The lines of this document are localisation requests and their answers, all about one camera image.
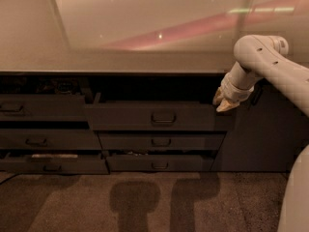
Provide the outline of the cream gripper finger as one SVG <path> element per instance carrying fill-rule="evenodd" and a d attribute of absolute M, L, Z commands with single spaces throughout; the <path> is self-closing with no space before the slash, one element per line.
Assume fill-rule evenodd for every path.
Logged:
<path fill-rule="evenodd" d="M 229 111 L 231 109 L 234 109 L 236 107 L 239 106 L 239 102 L 232 102 L 232 101 L 228 101 L 226 99 L 223 99 L 220 103 L 220 105 L 216 108 L 217 112 L 226 112 Z"/>
<path fill-rule="evenodd" d="M 221 102 L 223 101 L 223 99 L 224 99 L 224 95 L 222 93 L 222 90 L 221 90 L 221 88 L 218 88 L 215 92 L 213 99 L 212 99 L 212 104 L 213 105 L 220 105 Z"/>

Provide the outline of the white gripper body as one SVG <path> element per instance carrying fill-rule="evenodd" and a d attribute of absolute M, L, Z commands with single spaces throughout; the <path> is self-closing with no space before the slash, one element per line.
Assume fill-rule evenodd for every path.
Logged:
<path fill-rule="evenodd" d="M 220 85 L 220 98 L 230 103 L 244 102 L 254 91 L 255 80 L 251 74 L 228 72 Z"/>

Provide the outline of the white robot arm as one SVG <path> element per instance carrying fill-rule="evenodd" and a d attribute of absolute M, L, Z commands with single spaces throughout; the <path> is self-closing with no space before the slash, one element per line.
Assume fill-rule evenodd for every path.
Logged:
<path fill-rule="evenodd" d="M 309 69 L 287 59 L 288 52 L 289 45 L 280 36 L 240 38 L 234 46 L 236 63 L 212 100 L 216 110 L 238 107 L 264 78 L 309 116 Z M 277 232 L 309 232 L 309 145 L 296 158 L 288 178 Z"/>

